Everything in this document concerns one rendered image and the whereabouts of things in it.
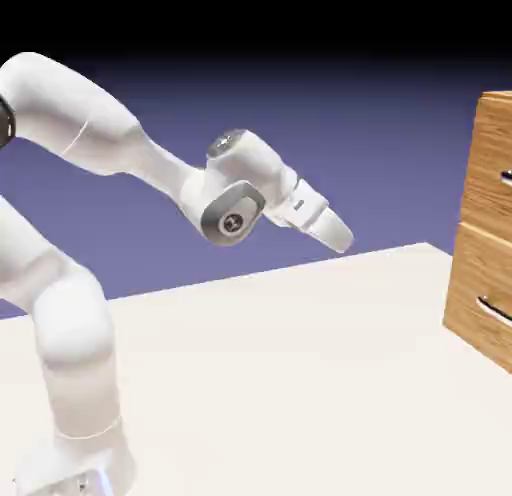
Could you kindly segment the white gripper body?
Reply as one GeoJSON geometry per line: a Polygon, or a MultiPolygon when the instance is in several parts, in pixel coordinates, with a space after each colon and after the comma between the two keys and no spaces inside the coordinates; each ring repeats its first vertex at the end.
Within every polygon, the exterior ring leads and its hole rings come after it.
{"type": "Polygon", "coordinates": [[[308,235],[336,253],[345,253],[354,241],[350,228],[330,207],[319,214],[308,235]]]}

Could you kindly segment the light wood cabinet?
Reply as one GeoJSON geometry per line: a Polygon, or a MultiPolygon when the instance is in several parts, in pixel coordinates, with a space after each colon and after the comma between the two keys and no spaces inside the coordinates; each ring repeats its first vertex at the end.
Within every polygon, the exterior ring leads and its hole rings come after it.
{"type": "Polygon", "coordinates": [[[512,375],[512,90],[478,100],[443,325],[512,375]]]}

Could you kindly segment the wooden drawer front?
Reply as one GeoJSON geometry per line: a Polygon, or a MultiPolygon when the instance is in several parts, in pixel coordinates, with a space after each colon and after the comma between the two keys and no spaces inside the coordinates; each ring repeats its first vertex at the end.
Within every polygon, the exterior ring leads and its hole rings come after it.
{"type": "Polygon", "coordinates": [[[461,220],[512,243],[512,187],[500,178],[506,170],[512,170],[512,91],[487,91],[476,108],[461,220]]]}
{"type": "Polygon", "coordinates": [[[478,296],[512,315],[512,243],[461,223],[443,325],[512,375],[512,328],[482,311],[478,296]]]}

